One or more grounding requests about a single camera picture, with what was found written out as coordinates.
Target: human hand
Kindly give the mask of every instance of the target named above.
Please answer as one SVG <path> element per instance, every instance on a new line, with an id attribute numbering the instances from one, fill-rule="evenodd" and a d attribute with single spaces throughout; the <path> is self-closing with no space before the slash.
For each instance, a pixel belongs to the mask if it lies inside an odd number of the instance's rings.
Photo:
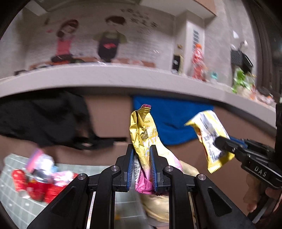
<path id="1" fill-rule="evenodd" d="M 247 210 L 248 212 L 253 212 L 257 208 L 257 203 L 260 200 L 261 197 L 261 182 L 254 176 L 248 174 L 246 179 L 247 185 L 249 186 L 249 189 L 247 190 L 247 193 L 245 194 L 243 201 L 244 203 L 247 203 Z M 265 194 L 268 195 L 270 198 L 273 198 L 275 200 L 279 200 L 278 204 L 275 206 L 274 211 L 278 208 L 279 203 L 281 202 L 282 196 L 281 196 L 281 189 L 274 190 L 271 188 L 267 188 L 265 190 Z"/>

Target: checkered tablecloth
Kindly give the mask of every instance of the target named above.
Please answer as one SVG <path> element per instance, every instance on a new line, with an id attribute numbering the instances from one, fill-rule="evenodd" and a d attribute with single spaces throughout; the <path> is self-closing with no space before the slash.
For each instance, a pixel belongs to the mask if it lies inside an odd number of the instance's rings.
<path id="1" fill-rule="evenodd" d="M 0 201 L 5 210 L 18 226 L 19 229 L 26 229 L 30 222 L 47 206 L 45 202 L 22 199 L 15 191 L 11 177 L 13 169 L 25 169 L 28 158 L 15 154 L 10 154 L 4 159 L 5 166 L 0 174 Z M 107 166 L 82 166 L 56 164 L 60 171 L 70 170 L 75 173 L 86 173 L 91 176 L 101 173 Z M 116 192 L 116 213 L 120 219 L 115 221 L 116 229 L 148 229 L 147 218 L 142 208 L 138 193 L 132 185 L 128 193 Z"/>

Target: screw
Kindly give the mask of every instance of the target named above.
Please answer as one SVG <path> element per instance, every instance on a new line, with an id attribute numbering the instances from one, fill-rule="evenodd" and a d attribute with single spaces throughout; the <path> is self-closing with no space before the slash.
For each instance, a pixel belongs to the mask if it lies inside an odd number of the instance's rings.
<path id="1" fill-rule="evenodd" d="M 204 174 L 199 174 L 198 178 L 199 178 L 199 180 L 205 180 L 207 177 Z"/>
<path id="2" fill-rule="evenodd" d="M 78 174 L 77 178 L 79 180 L 84 180 L 86 178 L 86 174 L 85 173 Z"/>
<path id="3" fill-rule="evenodd" d="M 120 167 L 119 167 L 118 165 L 113 165 L 113 166 L 111 167 L 111 170 L 112 170 L 113 172 L 118 171 L 119 169 L 120 169 Z"/>
<path id="4" fill-rule="evenodd" d="M 170 166 L 170 165 L 169 165 L 169 166 L 167 166 L 165 169 L 166 169 L 166 171 L 168 171 L 168 172 L 173 171 L 173 167 L 172 167 L 172 166 Z"/>

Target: cartoon figure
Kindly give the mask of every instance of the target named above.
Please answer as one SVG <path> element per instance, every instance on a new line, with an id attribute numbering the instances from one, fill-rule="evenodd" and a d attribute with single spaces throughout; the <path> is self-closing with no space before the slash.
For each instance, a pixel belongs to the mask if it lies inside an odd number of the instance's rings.
<path id="1" fill-rule="evenodd" d="M 64 22 L 57 32 L 58 42 L 57 42 L 57 52 L 56 56 L 51 58 L 54 64 L 64 64 L 64 63 L 77 63 L 83 62 L 79 59 L 74 59 L 73 55 L 70 53 L 71 43 L 74 38 L 74 32 L 78 28 L 78 21 L 68 20 Z"/>
<path id="2" fill-rule="evenodd" d="M 117 31 L 119 25 L 126 23 L 121 16 L 110 16 L 105 19 L 108 29 L 103 33 L 96 34 L 93 39 L 99 42 L 98 55 L 104 61 L 110 63 L 116 56 L 118 45 L 127 43 L 126 37 Z"/>

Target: blue cloth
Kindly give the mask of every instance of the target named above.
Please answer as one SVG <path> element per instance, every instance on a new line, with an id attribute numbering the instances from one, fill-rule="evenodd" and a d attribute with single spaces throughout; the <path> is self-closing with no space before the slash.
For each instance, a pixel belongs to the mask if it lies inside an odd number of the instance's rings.
<path id="1" fill-rule="evenodd" d="M 184 124 L 201 111 L 213 110 L 212 105 L 204 103 L 146 96 L 133 97 L 135 110 L 143 104 L 152 106 L 150 114 L 164 145 L 177 145 L 197 138 L 194 129 Z"/>

